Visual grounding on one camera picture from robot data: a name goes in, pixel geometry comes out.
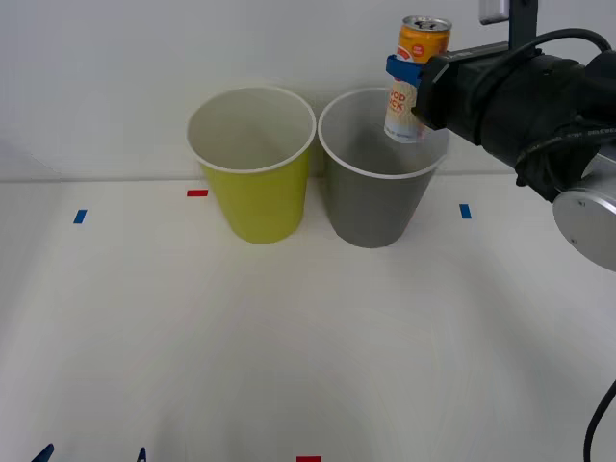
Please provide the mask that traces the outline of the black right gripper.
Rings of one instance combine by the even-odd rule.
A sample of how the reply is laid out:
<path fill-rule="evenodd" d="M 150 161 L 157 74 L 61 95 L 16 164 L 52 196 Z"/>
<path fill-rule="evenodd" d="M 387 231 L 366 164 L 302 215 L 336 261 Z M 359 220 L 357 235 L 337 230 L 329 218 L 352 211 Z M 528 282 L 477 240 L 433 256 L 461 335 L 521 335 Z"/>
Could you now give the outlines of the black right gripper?
<path fill-rule="evenodd" d="M 479 75 L 500 56 L 492 53 L 452 59 L 438 55 L 423 66 L 393 54 L 387 58 L 386 72 L 397 81 L 418 86 L 412 112 L 422 124 L 432 130 L 448 129 L 472 144 L 480 144 L 483 110 L 470 109 L 468 97 Z"/>

